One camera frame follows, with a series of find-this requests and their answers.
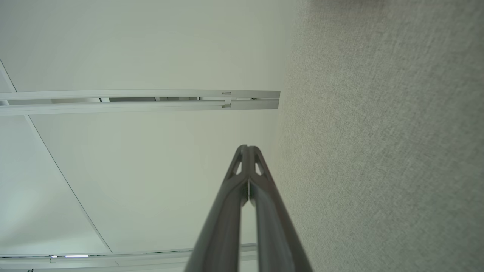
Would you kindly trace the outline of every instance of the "ceiling light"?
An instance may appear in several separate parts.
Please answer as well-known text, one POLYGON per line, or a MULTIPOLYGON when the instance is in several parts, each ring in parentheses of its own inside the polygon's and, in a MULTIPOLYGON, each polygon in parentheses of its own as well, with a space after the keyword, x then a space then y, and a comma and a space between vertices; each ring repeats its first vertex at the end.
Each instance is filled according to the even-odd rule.
POLYGON ((89 255, 66 255, 66 258, 83 258, 83 257, 89 257, 89 255))

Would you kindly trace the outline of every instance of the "textured fabric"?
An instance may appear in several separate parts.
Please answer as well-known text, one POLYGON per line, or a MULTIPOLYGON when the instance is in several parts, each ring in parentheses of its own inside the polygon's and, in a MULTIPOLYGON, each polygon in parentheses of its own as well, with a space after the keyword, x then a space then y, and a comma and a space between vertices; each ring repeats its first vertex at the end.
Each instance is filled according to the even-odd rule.
POLYGON ((484 268, 484 1, 297 8, 272 173, 315 271, 484 268))

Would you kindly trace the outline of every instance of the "white panel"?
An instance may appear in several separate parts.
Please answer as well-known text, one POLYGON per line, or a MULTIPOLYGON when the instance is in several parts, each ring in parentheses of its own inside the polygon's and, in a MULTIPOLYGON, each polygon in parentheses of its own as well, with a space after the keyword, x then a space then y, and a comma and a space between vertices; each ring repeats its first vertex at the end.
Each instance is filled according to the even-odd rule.
POLYGON ((17 91, 281 90, 285 2, 2 1, 0 58, 17 91))
MULTIPOLYGON (((32 116, 113 252, 191 248, 241 144, 268 164, 277 110, 32 116)), ((242 243, 256 241, 244 209, 242 243)))
POLYGON ((0 254, 106 251, 25 117, 0 117, 0 254))

